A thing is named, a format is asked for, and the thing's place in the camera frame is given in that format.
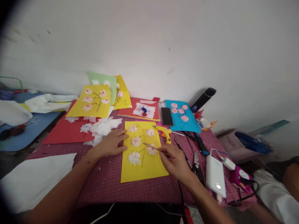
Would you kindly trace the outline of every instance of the left hand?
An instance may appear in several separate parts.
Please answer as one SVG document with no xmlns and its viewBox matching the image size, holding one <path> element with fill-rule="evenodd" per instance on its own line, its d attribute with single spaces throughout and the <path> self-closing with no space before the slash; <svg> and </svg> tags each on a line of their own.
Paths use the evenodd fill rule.
<svg viewBox="0 0 299 224">
<path fill-rule="evenodd" d="M 99 144 L 93 147 L 90 152 L 93 157 L 100 159 L 104 156 L 115 156 L 128 148 L 126 146 L 118 147 L 120 141 L 129 137 L 129 135 L 124 134 L 127 130 L 115 129 L 111 131 Z"/>
</svg>

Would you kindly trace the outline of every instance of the checkered tablecloth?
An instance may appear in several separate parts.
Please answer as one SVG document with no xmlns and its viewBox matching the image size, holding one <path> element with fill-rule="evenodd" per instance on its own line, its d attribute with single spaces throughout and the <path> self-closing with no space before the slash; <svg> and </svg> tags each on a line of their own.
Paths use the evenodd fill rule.
<svg viewBox="0 0 299 224">
<path fill-rule="evenodd" d="M 125 121 L 134 121 L 134 118 L 119 117 L 117 110 L 113 111 L 111 116 L 114 118 L 122 118 L 122 124 L 118 128 L 124 128 Z M 172 133 L 170 135 L 172 144 L 174 142 L 174 135 L 179 141 L 186 156 L 193 163 L 194 152 L 197 147 L 194 142 L 184 136 Z M 219 151 L 225 152 L 220 142 L 211 130 L 200 134 L 202 140 L 207 148 L 214 148 Z M 164 145 L 166 140 L 160 136 L 161 144 Z M 28 159 L 42 158 L 46 156 L 64 155 L 69 153 L 77 153 L 74 161 L 74 166 L 82 159 L 92 146 L 83 145 L 83 143 L 68 143 L 68 144 L 53 144 L 53 145 L 40 145 Z M 202 170 L 206 170 L 206 158 L 199 153 L 199 162 Z M 170 176 L 152 178 L 147 180 L 140 180 L 121 184 L 121 163 L 122 154 L 102 158 L 94 167 L 90 176 L 88 177 L 81 194 L 78 198 L 77 206 L 85 206 L 95 203 L 112 203 L 112 202 L 156 202 L 156 203 L 181 203 L 181 195 L 178 187 L 178 181 Z M 229 182 L 230 171 L 224 167 L 225 186 L 226 186 L 226 199 L 222 200 L 222 206 L 227 202 L 239 198 L 236 188 Z M 188 190 L 181 184 L 184 202 L 187 205 L 195 205 L 194 200 Z M 247 199 L 241 209 L 244 210 L 252 202 L 256 202 L 255 197 Z"/>
</svg>

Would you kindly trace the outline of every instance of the green paper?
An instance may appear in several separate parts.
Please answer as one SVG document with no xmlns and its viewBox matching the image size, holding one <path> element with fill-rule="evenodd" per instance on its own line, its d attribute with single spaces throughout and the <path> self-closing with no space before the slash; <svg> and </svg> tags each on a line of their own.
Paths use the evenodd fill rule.
<svg viewBox="0 0 299 224">
<path fill-rule="evenodd" d="M 95 72 L 86 72 L 91 85 L 103 85 L 105 81 L 110 83 L 111 104 L 114 104 L 116 99 L 116 77 L 99 74 Z"/>
</svg>

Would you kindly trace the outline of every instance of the hand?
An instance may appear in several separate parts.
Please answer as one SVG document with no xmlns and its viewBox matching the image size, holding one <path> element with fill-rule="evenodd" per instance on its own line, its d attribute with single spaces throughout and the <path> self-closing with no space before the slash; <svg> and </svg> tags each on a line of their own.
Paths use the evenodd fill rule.
<svg viewBox="0 0 299 224">
<path fill-rule="evenodd" d="M 115 156 L 128 148 L 126 146 L 118 147 L 120 141 L 129 137 L 124 134 L 127 130 L 115 129 L 111 131 L 99 144 L 93 147 L 89 152 L 93 157 L 100 159 L 104 156 Z"/>
<path fill-rule="evenodd" d="M 174 145 L 165 144 L 164 146 L 158 148 L 158 151 L 165 169 L 171 175 L 184 184 L 186 184 L 190 178 L 193 178 L 194 173 L 191 172 L 182 150 L 178 149 Z M 170 158 L 167 157 L 163 152 L 168 153 Z"/>
</svg>

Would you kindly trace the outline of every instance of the pink device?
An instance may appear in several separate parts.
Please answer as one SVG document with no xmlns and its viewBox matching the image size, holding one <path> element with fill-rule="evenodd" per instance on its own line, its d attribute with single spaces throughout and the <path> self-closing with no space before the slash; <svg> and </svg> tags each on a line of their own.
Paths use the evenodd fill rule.
<svg viewBox="0 0 299 224">
<path fill-rule="evenodd" d="M 243 177 L 248 180 L 252 180 L 252 177 L 248 175 L 244 170 L 239 166 L 236 166 L 235 170 L 230 172 L 230 182 L 236 187 L 240 188 L 241 192 L 250 193 L 250 184 L 245 185 L 240 181 L 240 177 Z"/>
</svg>

